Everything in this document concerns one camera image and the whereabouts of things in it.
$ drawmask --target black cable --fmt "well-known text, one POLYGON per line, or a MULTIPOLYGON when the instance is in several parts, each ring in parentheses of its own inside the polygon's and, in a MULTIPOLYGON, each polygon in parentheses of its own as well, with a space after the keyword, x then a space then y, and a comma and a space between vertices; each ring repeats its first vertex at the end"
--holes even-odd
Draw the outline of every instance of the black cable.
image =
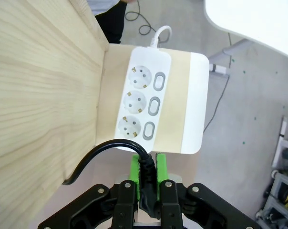
MULTIPOLYGON (((140 7, 140 2, 139 2, 139 0, 137 0, 136 2, 138 3, 138 12, 135 12, 135 11, 129 11, 129 12, 127 12, 127 13, 125 14, 125 19, 126 19, 127 21, 135 21, 135 20, 137 20, 137 19, 141 16, 141 17, 144 19, 144 21, 146 22, 146 25, 141 25, 141 26, 139 27, 139 34, 141 34, 142 36, 148 35, 148 34, 151 32, 151 30, 154 31, 154 32, 156 32, 156 30, 151 26, 151 24, 150 24, 149 21, 146 19, 146 17, 144 17, 143 14, 141 14, 141 7, 140 7), (136 17, 130 19, 130 18, 128 18, 128 14, 129 14, 129 15, 130 15, 130 14, 136 14, 136 17), (144 28, 144 27, 148 27, 148 31, 147 31, 147 32, 141 32, 142 28, 144 28)), ((160 41, 160 38, 158 38, 158 39, 159 39, 159 43, 165 43, 165 42, 168 42, 169 36, 167 37, 167 39, 166 39, 165 41, 160 41)))
MULTIPOLYGON (((231 41, 230 33, 228 33, 228 36, 229 36, 229 43, 230 43, 230 46, 231 46, 231 45, 232 45, 232 41, 231 41)), ((232 56, 230 56, 229 69, 231 68, 231 61, 232 61, 232 56)), ((204 128, 204 130, 203 130, 203 133, 204 133, 204 132, 206 131, 206 129, 209 127, 209 125, 211 124, 211 122, 213 121, 213 119, 214 119, 214 117, 215 117, 215 115, 216 115, 216 112, 217 112, 219 103, 220 103, 222 97, 224 96, 224 93, 225 93, 225 91, 226 91, 226 86, 228 85, 229 80, 230 80, 230 75, 228 75, 228 78, 227 78, 227 80, 226 80, 225 87, 224 87, 224 89, 223 89, 223 91, 222 91, 222 93, 221 93, 221 95, 220 95, 220 97, 219 97, 219 100, 218 100, 218 102, 217 102, 217 105, 216 105, 216 107, 215 107, 214 114, 213 114, 212 118, 210 119, 210 121, 208 122, 208 124, 205 126, 205 128, 204 128)))
POLYGON ((127 140, 127 139, 110 140, 110 141, 101 143, 98 146, 94 147, 92 150, 90 150, 89 153, 87 153, 86 156, 77 165, 76 169, 71 174, 71 176, 68 179, 64 180, 64 182, 62 184, 63 185, 70 185, 70 184, 74 183, 74 181, 79 177, 79 175, 81 174, 83 169, 86 167, 86 165, 96 155, 98 155, 100 152, 102 152, 106 149, 110 149, 110 148, 114 148, 114 147, 130 148, 130 149, 134 150, 135 152, 137 152, 142 160, 147 160, 149 158, 149 155, 145 151, 145 149, 134 141, 127 140))

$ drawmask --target person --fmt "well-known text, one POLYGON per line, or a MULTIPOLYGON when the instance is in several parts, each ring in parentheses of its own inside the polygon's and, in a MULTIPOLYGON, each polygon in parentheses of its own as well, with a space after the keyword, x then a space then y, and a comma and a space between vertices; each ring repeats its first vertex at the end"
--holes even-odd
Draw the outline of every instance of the person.
POLYGON ((127 3, 134 0, 87 0, 109 43, 120 44, 127 3))

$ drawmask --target white power cord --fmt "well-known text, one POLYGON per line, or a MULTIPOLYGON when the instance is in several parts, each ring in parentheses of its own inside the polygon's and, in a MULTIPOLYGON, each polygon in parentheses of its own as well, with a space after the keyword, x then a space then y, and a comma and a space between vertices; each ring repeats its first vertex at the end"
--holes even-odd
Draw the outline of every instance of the white power cord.
POLYGON ((168 25, 162 26, 161 28, 159 28, 155 32, 154 37, 152 38, 152 42, 150 43, 150 47, 158 48, 159 36, 164 30, 168 30, 169 31, 169 35, 168 35, 168 38, 167 38, 166 41, 168 41, 171 38, 171 36, 172 36, 172 28, 169 27, 168 25))

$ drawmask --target white shirt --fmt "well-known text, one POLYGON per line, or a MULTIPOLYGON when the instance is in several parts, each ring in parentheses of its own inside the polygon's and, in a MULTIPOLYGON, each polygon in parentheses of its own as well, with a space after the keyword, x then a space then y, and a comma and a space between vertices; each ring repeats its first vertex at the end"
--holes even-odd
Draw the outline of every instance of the white shirt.
POLYGON ((115 6, 120 0, 87 0, 88 5, 94 15, 107 12, 115 6))

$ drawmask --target gray cable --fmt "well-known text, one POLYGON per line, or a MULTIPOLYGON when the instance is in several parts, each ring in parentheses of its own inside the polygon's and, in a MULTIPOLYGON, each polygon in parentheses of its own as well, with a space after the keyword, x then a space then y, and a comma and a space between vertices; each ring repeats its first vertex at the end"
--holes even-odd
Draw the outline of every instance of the gray cable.
MULTIPOLYGON (((230 33, 228 33, 228 36, 229 36, 230 45, 232 45, 230 33)), ((232 56, 230 56, 229 69, 231 68, 231 61, 232 61, 232 56)), ((230 80, 230 75, 227 75, 227 76, 228 76, 228 78, 227 78, 227 80, 226 80, 225 87, 224 87, 224 89, 223 89, 223 91, 222 91, 222 93, 221 93, 221 95, 220 95, 220 97, 219 97, 219 100, 218 100, 217 105, 216 105, 215 110, 214 110, 214 114, 213 114, 212 118, 210 119, 210 121, 208 122, 208 124, 205 126, 205 129, 203 130, 203 133, 204 133, 204 132, 206 131, 206 129, 209 127, 209 125, 211 124, 211 122, 213 121, 213 119, 214 119, 214 117, 215 117, 215 115, 216 115, 216 112, 217 112, 219 103, 220 103, 222 97, 224 96, 224 93, 225 93, 225 91, 226 91, 226 86, 228 85, 228 82, 229 82, 229 80, 230 80)))

